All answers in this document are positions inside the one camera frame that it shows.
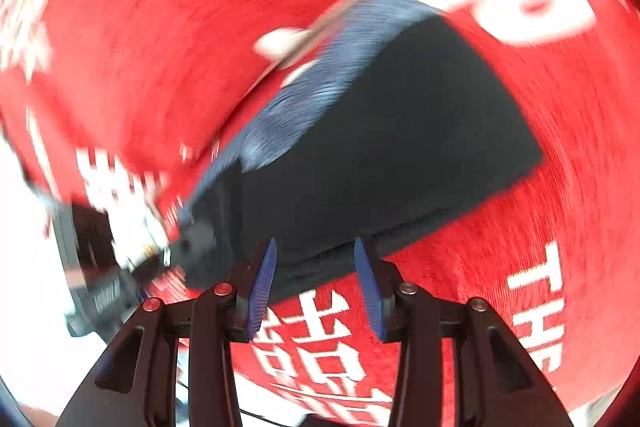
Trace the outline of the black pants with blue waistband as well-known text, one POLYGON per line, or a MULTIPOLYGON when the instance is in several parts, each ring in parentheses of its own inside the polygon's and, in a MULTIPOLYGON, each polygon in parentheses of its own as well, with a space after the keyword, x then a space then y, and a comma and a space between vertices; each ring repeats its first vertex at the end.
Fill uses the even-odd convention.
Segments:
POLYGON ((172 262, 192 289, 278 248, 273 301, 390 255, 528 176, 542 150, 491 67, 418 0, 360 0, 319 60, 219 153, 172 262))

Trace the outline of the red bedspread with white lettering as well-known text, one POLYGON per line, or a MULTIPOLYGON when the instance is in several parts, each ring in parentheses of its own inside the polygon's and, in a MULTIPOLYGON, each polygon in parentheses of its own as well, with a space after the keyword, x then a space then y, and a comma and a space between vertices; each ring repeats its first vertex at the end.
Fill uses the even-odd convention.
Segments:
POLYGON ((639 0, 418 0, 484 58, 542 150, 390 255, 401 341, 352 273, 229 338, 230 275, 172 262, 205 171, 360 0, 1 0, 1 414, 31 426, 634 426, 639 0), (52 221, 157 212, 168 270, 112 338, 73 337, 52 221))

